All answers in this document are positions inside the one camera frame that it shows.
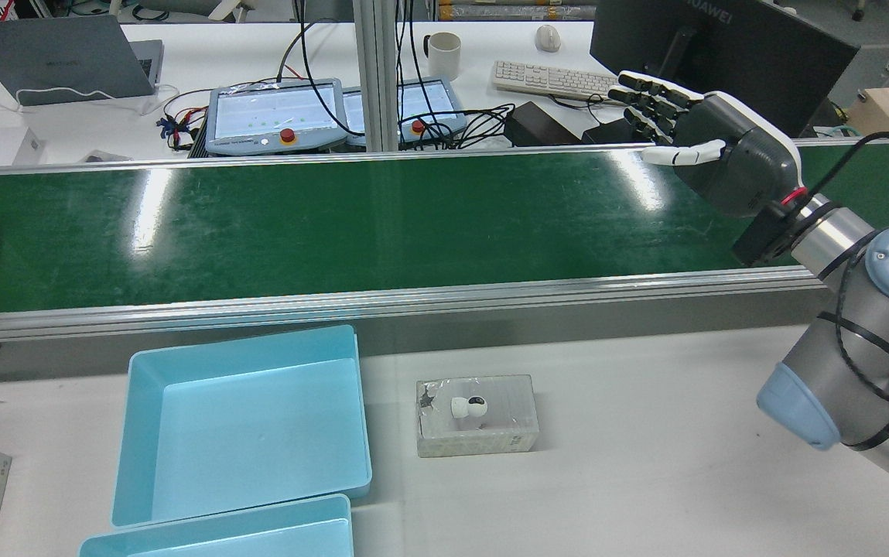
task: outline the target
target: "light blue plastic tray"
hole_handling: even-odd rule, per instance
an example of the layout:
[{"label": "light blue plastic tray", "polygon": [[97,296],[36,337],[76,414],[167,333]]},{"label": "light blue plastic tray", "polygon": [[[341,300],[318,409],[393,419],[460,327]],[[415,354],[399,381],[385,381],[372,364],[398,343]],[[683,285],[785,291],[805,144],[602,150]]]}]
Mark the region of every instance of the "light blue plastic tray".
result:
[{"label": "light blue plastic tray", "polygon": [[371,480],[351,326],[132,357],[113,525],[360,497]]},{"label": "light blue plastic tray", "polygon": [[80,557],[351,557],[342,494],[94,536]]}]

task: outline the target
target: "black monitor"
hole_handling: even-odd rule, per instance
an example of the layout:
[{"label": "black monitor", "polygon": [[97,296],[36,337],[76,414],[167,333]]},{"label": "black monitor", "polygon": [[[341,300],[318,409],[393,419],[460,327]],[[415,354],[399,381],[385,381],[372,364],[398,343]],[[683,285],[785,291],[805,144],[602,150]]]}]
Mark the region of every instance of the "black monitor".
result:
[{"label": "black monitor", "polygon": [[726,91],[798,137],[858,47],[760,0],[600,0],[590,53],[693,91]]}]

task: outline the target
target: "white mug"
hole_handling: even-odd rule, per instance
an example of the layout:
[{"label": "white mug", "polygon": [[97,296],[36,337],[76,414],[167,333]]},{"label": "white mug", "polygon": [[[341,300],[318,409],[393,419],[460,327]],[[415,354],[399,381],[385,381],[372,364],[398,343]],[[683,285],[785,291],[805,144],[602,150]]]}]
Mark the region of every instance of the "white mug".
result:
[{"label": "white mug", "polygon": [[461,39],[454,32],[435,32],[424,36],[423,53],[427,56],[431,75],[447,77],[448,81],[458,78]]}]

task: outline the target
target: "metal pole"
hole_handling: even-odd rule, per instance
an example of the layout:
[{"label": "metal pole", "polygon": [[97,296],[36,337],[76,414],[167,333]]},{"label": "metal pole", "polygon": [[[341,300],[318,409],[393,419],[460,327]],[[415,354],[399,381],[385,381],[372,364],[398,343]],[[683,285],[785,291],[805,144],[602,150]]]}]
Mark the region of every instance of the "metal pole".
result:
[{"label": "metal pole", "polygon": [[398,151],[395,3],[355,0],[355,35],[369,152]]}]

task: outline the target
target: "green conveyor belt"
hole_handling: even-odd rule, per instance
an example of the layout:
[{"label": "green conveyor belt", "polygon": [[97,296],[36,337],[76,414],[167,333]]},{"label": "green conveyor belt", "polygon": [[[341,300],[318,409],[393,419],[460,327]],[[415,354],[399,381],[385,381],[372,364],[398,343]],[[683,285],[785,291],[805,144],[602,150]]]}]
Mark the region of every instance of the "green conveyor belt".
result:
[{"label": "green conveyor belt", "polygon": [[[888,225],[889,145],[826,193]],[[745,225],[632,151],[13,174],[0,313],[737,268]]]}]

